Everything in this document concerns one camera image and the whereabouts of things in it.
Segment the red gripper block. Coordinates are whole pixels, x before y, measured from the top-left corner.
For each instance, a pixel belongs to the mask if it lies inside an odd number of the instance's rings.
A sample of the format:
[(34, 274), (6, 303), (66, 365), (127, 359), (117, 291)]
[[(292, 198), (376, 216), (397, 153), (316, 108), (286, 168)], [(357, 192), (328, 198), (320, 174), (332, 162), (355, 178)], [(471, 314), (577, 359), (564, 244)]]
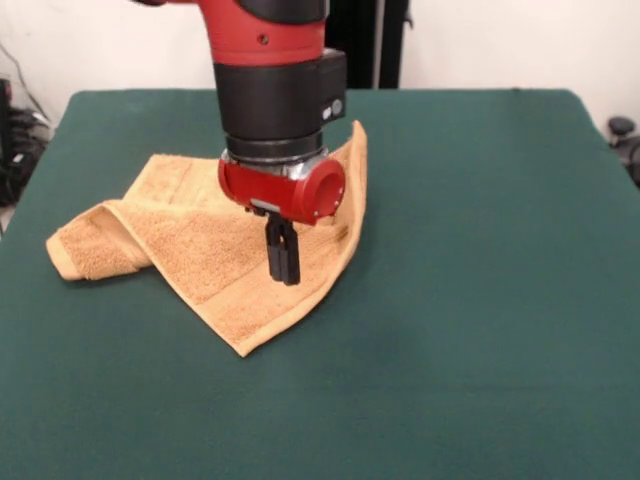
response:
[[(271, 278), (287, 286), (299, 284), (298, 234), (291, 221), (314, 225), (336, 213), (346, 190), (341, 163), (329, 157), (316, 157), (289, 165), (283, 174), (276, 174), (221, 160), (218, 180), (230, 200), (251, 210), (270, 213), (265, 237)], [(276, 213), (287, 219), (281, 226)]]

